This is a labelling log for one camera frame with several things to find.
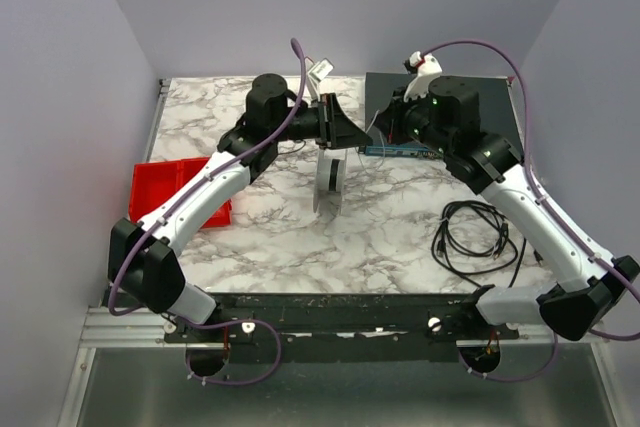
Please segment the white cable spool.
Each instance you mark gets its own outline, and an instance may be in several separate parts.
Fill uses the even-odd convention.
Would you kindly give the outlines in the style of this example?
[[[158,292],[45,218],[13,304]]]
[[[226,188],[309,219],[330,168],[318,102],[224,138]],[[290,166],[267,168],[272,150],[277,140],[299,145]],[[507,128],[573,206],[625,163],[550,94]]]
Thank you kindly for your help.
[[[313,192],[313,211],[338,216],[342,210],[346,156],[328,156],[320,150],[317,156]]]

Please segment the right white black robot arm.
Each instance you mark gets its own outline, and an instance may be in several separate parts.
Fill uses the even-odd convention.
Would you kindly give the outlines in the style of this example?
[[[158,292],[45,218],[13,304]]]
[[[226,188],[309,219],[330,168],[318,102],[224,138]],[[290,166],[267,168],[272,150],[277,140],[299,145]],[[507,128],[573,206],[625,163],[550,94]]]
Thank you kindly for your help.
[[[485,323],[544,324],[570,341],[592,332],[631,289],[638,263],[590,239],[526,169],[521,149],[487,130],[485,99],[471,78],[439,76],[415,98],[406,90],[374,100],[372,123],[386,143],[441,154],[449,173],[496,207],[554,273],[545,286],[481,288],[475,308]]]

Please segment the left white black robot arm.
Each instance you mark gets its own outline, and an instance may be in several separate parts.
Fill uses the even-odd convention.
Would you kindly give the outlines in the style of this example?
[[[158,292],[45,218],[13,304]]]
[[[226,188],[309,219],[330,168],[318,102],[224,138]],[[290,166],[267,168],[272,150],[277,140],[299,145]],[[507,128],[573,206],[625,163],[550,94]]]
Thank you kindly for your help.
[[[203,224],[231,197],[251,185],[278,156],[282,141],[313,140],[322,149],[370,144],[333,93],[312,102],[291,91],[285,79],[256,77],[245,111],[220,139],[205,166],[176,194],[138,221],[120,219],[109,241],[108,279],[141,307],[203,325],[214,298],[186,281],[178,258]]]

